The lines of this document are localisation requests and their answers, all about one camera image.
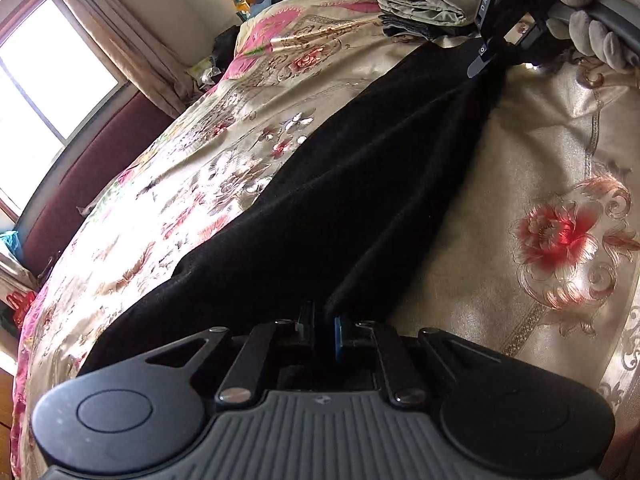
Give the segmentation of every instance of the window pane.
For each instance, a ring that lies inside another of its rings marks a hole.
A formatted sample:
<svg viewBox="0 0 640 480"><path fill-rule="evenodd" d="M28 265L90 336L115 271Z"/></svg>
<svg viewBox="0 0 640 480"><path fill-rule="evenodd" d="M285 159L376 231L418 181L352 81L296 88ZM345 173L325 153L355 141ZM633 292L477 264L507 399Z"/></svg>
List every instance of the window pane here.
<svg viewBox="0 0 640 480"><path fill-rule="evenodd" d="M116 85L116 79L51 0L0 47L9 72L63 137Z"/></svg>
<svg viewBox="0 0 640 480"><path fill-rule="evenodd" d="M0 188L24 208L49 171L62 143L0 70Z"/></svg>

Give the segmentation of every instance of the wooden floor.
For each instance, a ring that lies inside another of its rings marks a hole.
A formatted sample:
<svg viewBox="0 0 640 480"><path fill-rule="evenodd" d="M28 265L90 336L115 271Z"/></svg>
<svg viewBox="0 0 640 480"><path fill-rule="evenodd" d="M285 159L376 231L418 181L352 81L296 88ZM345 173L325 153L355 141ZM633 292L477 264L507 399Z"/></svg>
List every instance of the wooden floor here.
<svg viewBox="0 0 640 480"><path fill-rule="evenodd" d="M14 377L0 369L0 480L10 480L12 477L9 462L9 432L14 409L13 387Z"/></svg>

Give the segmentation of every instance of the window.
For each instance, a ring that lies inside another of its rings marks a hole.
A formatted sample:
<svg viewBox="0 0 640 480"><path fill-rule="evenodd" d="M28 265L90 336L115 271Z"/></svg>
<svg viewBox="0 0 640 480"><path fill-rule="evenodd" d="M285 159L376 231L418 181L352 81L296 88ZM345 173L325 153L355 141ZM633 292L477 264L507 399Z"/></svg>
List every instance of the window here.
<svg viewBox="0 0 640 480"><path fill-rule="evenodd" d="M125 82L62 0L26 0L0 25L3 210L22 212L57 156Z"/></svg>

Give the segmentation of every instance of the beige curtain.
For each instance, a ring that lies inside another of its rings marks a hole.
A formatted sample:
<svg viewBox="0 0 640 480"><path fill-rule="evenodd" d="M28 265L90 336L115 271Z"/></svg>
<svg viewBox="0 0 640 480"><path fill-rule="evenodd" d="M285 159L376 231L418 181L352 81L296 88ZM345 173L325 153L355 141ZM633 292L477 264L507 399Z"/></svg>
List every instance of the beige curtain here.
<svg viewBox="0 0 640 480"><path fill-rule="evenodd" d="M198 94L186 67L118 0L64 0L113 63L158 108L176 118Z"/></svg>

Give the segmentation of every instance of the metal screw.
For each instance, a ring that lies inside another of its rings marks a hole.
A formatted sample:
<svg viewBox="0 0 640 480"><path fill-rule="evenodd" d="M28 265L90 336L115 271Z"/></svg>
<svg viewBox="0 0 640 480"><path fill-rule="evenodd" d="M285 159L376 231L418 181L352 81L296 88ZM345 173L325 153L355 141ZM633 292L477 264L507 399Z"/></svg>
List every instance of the metal screw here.
<svg viewBox="0 0 640 480"><path fill-rule="evenodd" d="M427 400L427 392L421 388L406 388L396 392L394 397L403 406L415 406Z"/></svg>
<svg viewBox="0 0 640 480"><path fill-rule="evenodd" d="M246 388L227 388L220 392L218 398L227 404L242 404L251 399L251 392Z"/></svg>

